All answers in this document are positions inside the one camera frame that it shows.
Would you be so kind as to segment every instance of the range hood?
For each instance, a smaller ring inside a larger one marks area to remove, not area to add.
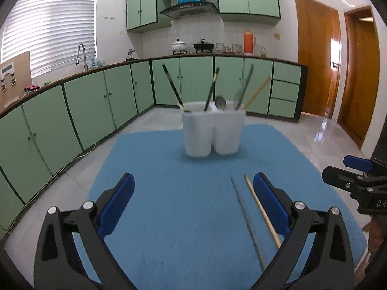
[[[212,2],[186,2],[171,6],[160,13],[174,20],[202,13],[218,13],[218,9]]]

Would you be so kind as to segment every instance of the orange thermos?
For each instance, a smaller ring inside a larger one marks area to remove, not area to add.
[[[253,54],[255,46],[255,37],[248,29],[243,33],[243,52],[245,54]]]

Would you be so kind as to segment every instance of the kitchen faucet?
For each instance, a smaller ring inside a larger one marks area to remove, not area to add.
[[[75,62],[75,64],[76,65],[79,64],[79,49],[81,48],[81,46],[83,48],[83,60],[84,60],[84,65],[85,65],[85,71],[87,71],[88,70],[88,64],[86,63],[86,51],[85,51],[85,46],[83,45],[83,43],[82,44],[80,43],[78,45],[77,61]]]

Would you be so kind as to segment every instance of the metal bolt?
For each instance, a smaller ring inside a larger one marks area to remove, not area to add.
[[[57,212],[57,208],[55,206],[51,206],[49,209],[48,209],[48,213],[50,215],[53,215]]]
[[[294,203],[294,207],[299,210],[303,210],[305,208],[305,204],[303,202],[297,201]]]
[[[94,203],[92,201],[86,201],[83,203],[84,209],[91,209],[93,207]]]
[[[340,209],[338,209],[337,207],[332,207],[330,209],[330,211],[332,212],[332,214],[334,215],[338,215],[340,213]]]

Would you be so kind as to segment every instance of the window blind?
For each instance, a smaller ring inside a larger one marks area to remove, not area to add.
[[[92,59],[94,21],[95,0],[18,0],[5,23],[1,62],[29,51],[31,75],[36,77],[75,64],[80,43]]]

